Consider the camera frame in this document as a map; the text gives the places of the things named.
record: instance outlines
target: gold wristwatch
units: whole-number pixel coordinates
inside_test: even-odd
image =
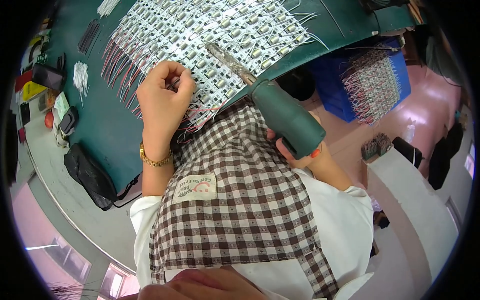
[[[162,167],[170,162],[170,158],[172,157],[172,150],[170,150],[168,157],[165,158],[164,160],[160,161],[153,161],[149,159],[148,157],[145,156],[145,148],[144,148],[144,142],[142,141],[140,143],[140,158],[147,164],[151,165],[152,167]]]

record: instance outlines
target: pink floor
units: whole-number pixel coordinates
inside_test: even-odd
[[[361,125],[356,121],[346,123],[326,111],[315,93],[302,104],[320,117],[327,131],[326,143],[335,161],[344,168],[354,183],[361,182],[361,145],[383,132],[393,140],[404,137],[407,126],[415,126],[411,144],[420,149],[425,160],[419,170],[428,176],[428,163],[435,144],[454,123],[455,110],[460,103],[460,88],[448,84],[444,78],[430,69],[408,66],[411,94],[395,109],[386,114],[373,126]]]

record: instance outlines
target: circuit board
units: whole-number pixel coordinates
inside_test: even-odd
[[[109,51],[115,52],[112,49],[116,47],[117,54],[108,53],[106,59],[114,60],[108,62],[114,75],[131,64],[134,76],[141,78],[162,60],[190,68],[197,82],[185,116],[192,132],[246,85],[211,57],[205,45],[218,44],[258,76],[311,37],[301,24],[316,15],[298,14],[304,17],[295,18],[277,0],[138,0],[112,34]],[[120,96],[128,93],[132,84],[130,74],[128,89],[125,87],[126,77]],[[138,105],[133,112],[141,118]]]

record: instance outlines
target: person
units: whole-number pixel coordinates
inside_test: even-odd
[[[295,160],[247,100],[172,143],[195,89],[189,69],[162,61],[137,90],[143,198],[130,218],[142,289],[129,299],[349,298],[371,277],[367,193],[325,142]]]

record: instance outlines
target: black pouch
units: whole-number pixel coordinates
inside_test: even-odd
[[[137,176],[127,185],[123,194],[117,196],[110,176],[79,144],[73,144],[70,147],[63,157],[63,164],[70,176],[84,187],[93,202],[102,210],[128,204],[130,201],[116,206],[115,202],[123,200],[130,188],[138,182]]]

